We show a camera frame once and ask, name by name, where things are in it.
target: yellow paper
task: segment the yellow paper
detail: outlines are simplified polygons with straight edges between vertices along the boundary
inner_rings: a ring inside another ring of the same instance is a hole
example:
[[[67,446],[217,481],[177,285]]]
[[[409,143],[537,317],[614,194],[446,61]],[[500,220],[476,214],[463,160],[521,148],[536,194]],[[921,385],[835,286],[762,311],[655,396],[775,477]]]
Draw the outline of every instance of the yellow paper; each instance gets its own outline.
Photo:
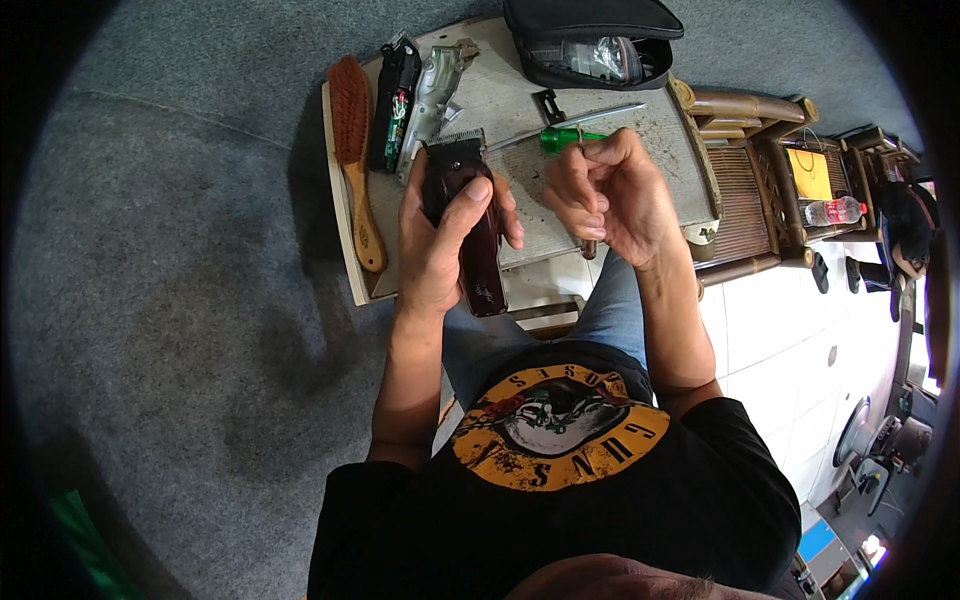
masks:
[[[797,193],[811,200],[833,200],[827,157],[806,150],[787,148]]]

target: plastic water bottle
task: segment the plastic water bottle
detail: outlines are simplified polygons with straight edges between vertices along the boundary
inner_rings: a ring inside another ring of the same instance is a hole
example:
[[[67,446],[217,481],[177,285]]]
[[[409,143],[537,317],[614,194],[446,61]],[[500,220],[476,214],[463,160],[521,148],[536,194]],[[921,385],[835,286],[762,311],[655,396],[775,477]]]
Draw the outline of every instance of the plastic water bottle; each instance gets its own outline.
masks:
[[[856,223],[860,215],[867,214],[867,205],[858,202],[853,196],[844,196],[836,200],[820,200],[804,207],[806,221],[813,226]]]

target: wooden brush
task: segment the wooden brush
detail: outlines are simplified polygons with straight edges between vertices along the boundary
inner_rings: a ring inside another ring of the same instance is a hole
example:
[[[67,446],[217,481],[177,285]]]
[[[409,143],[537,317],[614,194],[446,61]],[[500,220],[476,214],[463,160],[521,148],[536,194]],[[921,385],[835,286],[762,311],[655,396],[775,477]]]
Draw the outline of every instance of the wooden brush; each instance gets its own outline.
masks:
[[[353,248],[364,269],[380,273],[387,268],[387,253],[376,229],[367,197],[367,135],[370,99],[367,77],[352,56],[337,61],[326,72],[333,109],[333,154],[353,189]]]

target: black t-shirt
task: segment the black t-shirt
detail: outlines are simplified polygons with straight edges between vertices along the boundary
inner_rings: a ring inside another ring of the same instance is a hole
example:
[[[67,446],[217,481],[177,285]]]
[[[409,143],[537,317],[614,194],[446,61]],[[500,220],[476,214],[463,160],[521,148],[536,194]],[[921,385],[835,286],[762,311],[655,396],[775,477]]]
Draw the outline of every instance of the black t-shirt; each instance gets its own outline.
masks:
[[[330,473],[308,597],[502,598],[593,553],[771,588],[800,507],[743,405],[716,398],[672,422],[650,398],[646,371],[614,348],[521,355],[421,472]]]

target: clipper blade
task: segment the clipper blade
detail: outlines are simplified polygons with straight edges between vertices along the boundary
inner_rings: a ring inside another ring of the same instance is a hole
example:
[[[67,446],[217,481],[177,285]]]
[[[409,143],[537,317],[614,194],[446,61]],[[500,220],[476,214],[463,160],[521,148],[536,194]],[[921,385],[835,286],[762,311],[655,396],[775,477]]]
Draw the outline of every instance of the clipper blade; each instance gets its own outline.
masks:
[[[427,144],[430,146],[438,146],[441,144],[452,144],[454,142],[462,142],[468,139],[479,139],[480,148],[483,149],[487,147],[487,138],[484,136],[482,127],[478,127],[472,130],[466,130],[464,132],[437,134],[437,135],[434,135],[433,139],[428,141]]]

